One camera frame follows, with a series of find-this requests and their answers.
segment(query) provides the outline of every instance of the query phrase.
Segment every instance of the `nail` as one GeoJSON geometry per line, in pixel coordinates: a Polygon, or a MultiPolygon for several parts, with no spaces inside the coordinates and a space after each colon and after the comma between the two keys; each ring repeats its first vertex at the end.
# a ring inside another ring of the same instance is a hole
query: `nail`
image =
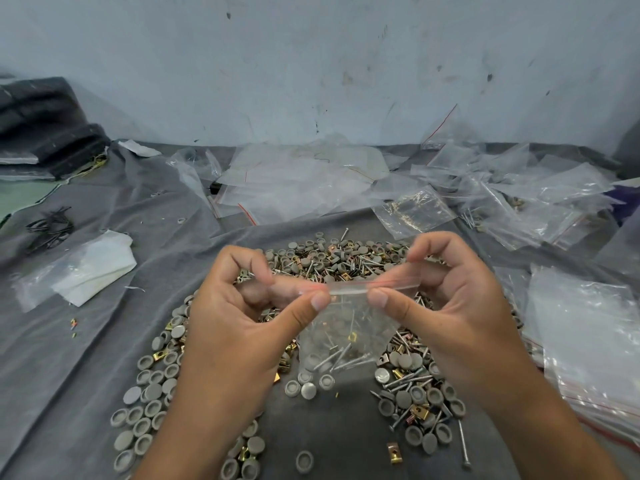
{"type": "Polygon", "coordinates": [[[329,305],[330,301],[331,296],[329,296],[329,293],[318,291],[311,297],[311,306],[314,307],[316,312],[320,312],[329,305]]]}
{"type": "Polygon", "coordinates": [[[387,293],[380,289],[373,288],[373,290],[369,291],[369,302],[373,306],[384,308],[388,299],[389,297],[387,296],[387,293]]]}

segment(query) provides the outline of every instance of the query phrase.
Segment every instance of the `gray fabric cloth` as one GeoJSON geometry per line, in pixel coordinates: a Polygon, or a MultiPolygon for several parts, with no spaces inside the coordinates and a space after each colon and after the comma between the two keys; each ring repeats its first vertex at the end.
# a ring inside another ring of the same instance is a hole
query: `gray fabric cloth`
{"type": "MultiPolygon", "coordinates": [[[[117,477],[113,441],[119,430],[109,426],[109,417],[124,406],[124,392],[135,385],[136,361],[150,352],[151,341],[169,320],[171,310],[196,290],[224,245],[279,249],[290,241],[309,239],[318,231],[329,238],[340,237],[345,227],[350,228],[353,239],[390,240],[369,209],[219,234],[219,224],[202,201],[178,181],[163,157],[139,159],[124,153],[110,151],[105,168],[60,188],[43,204],[19,212],[0,232],[4,281],[0,303],[5,329],[0,338],[3,479],[117,477]],[[158,191],[163,191],[162,195],[151,198],[158,191]],[[58,248],[25,257],[22,250],[31,236],[25,233],[24,225],[39,218],[41,210],[62,205],[72,206],[68,216],[75,222],[76,232],[58,248]],[[180,225],[177,220],[181,217],[186,221],[180,225]],[[66,249],[94,239],[105,228],[132,236],[136,268],[80,308],[55,297],[22,314],[10,278],[16,273],[28,274],[66,249]],[[76,338],[70,331],[72,318],[78,320],[76,338]]],[[[229,222],[231,227],[243,224],[229,222]]],[[[476,249],[481,244],[477,235],[453,222],[441,229],[462,234],[476,249]]],[[[505,254],[489,248],[479,252],[492,262],[505,254]]],[[[556,259],[549,257],[552,264],[556,259]]],[[[523,256],[518,263],[524,267],[527,260],[531,257],[523,256]]],[[[369,393],[376,388],[373,370],[345,372],[337,377],[333,391],[319,391],[311,402],[284,395],[284,383],[295,377],[295,367],[283,376],[260,419],[267,443],[260,457],[261,478],[297,476],[294,460],[302,449],[316,457],[309,478],[517,478],[502,439],[472,403],[463,423],[474,466],[471,474],[461,468],[455,430],[454,443],[440,448],[431,458],[391,433],[369,393]],[[404,462],[391,466],[386,444],[395,441],[401,446],[404,462]]]]}

